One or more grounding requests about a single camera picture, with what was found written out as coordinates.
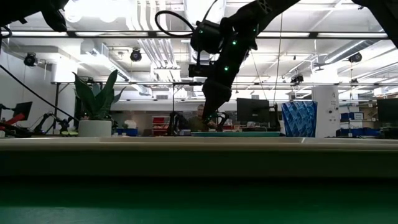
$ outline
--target green leaves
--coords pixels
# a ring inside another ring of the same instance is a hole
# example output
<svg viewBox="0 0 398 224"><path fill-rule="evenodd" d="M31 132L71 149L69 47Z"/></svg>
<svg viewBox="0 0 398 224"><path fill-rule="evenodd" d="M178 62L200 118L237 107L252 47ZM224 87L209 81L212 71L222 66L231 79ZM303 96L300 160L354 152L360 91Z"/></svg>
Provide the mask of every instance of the green leaves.
<svg viewBox="0 0 398 224"><path fill-rule="evenodd" d="M105 84L105 87L101 88L97 85L93 85L91 89L83 80L81 80L76 73L75 74L75 87L76 95L80 98L83 106L87 110L90 119L102 120L109 113L111 105L115 98L120 99L121 93L117 96L114 95L113 86L118 77L118 71L113 71Z"/></svg>
<svg viewBox="0 0 398 224"><path fill-rule="evenodd" d="M120 100L120 97L122 96L122 93L123 93L123 91L124 91L125 88L126 88L126 87L124 87L124 88L122 89L122 91L120 91L119 94L117 94L116 96L114 96L114 99L113 99L112 104L117 103L117 102Z"/></svg>
<svg viewBox="0 0 398 224"><path fill-rule="evenodd" d="M91 88L81 80L76 73L75 75L75 87L76 94L79 96L83 106L88 113L88 116L92 117L96 111L95 97Z"/></svg>
<svg viewBox="0 0 398 224"><path fill-rule="evenodd" d="M104 119L105 116L109 113L111 110L111 105L114 99L114 90L111 90L111 93L106 96L105 101L103 105L98 109L97 115L93 119Z"/></svg>
<svg viewBox="0 0 398 224"><path fill-rule="evenodd" d="M101 87L97 83L93 83L93 88L92 88L94 96L98 95L101 92Z"/></svg>

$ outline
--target security camera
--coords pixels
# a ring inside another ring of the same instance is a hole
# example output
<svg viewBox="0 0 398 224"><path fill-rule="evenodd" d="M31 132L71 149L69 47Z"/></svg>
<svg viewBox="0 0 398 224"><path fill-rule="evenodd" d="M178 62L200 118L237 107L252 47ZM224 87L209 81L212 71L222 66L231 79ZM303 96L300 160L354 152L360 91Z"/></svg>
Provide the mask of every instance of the security camera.
<svg viewBox="0 0 398 224"><path fill-rule="evenodd" d="M25 57L24 64L29 67L36 67L39 61L35 53L28 53Z"/></svg>
<svg viewBox="0 0 398 224"><path fill-rule="evenodd" d="M351 63L362 61L361 53L356 53L356 54L352 55L351 57L348 58L348 61Z"/></svg>
<svg viewBox="0 0 398 224"><path fill-rule="evenodd" d="M302 74L297 74L292 76L292 81L290 83L302 83L304 82L304 77Z"/></svg>
<svg viewBox="0 0 398 224"><path fill-rule="evenodd" d="M133 49L132 53L130 55L130 59L133 62L139 62L139 61L141 61L141 58L142 58L142 56L141 56L141 53L140 53L140 49Z"/></svg>

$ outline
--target green mat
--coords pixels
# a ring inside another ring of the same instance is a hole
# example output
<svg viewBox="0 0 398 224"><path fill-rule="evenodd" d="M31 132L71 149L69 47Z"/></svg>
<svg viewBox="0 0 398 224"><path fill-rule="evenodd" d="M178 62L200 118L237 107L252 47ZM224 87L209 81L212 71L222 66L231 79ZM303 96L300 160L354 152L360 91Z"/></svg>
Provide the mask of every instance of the green mat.
<svg viewBox="0 0 398 224"><path fill-rule="evenodd" d="M250 132L194 132L195 137L279 137L280 132L250 131Z"/></svg>

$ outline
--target computer monitor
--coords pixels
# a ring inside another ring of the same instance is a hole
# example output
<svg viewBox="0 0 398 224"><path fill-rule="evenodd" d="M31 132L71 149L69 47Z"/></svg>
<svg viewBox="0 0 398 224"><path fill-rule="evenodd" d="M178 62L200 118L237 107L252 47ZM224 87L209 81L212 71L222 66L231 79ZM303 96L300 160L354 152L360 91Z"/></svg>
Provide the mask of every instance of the computer monitor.
<svg viewBox="0 0 398 224"><path fill-rule="evenodd" d="M26 121L29 117L30 109L32 108L32 102L26 102L26 103L18 103L16 107L13 109L14 111L14 117L23 114L24 119L21 121Z"/></svg>
<svg viewBox="0 0 398 224"><path fill-rule="evenodd" d="M238 121L244 123L255 121L260 123L269 122L269 101L254 99L236 99Z"/></svg>
<svg viewBox="0 0 398 224"><path fill-rule="evenodd" d="M394 122L398 121L398 98L377 100L377 113L379 121Z"/></svg>

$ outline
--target potted plant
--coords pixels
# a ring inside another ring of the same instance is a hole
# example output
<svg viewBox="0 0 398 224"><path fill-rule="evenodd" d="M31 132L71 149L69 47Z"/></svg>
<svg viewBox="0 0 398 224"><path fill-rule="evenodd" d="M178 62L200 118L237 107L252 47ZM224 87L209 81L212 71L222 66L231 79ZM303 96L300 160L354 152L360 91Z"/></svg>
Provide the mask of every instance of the potted plant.
<svg viewBox="0 0 398 224"><path fill-rule="evenodd" d="M106 81L104 88L95 84L90 88L87 83L75 74L75 93L81 100L89 119L79 121L80 137L110 137L112 135L112 121L107 120L111 105L117 102L124 90L114 95L113 86L118 77L118 71L113 71Z"/></svg>

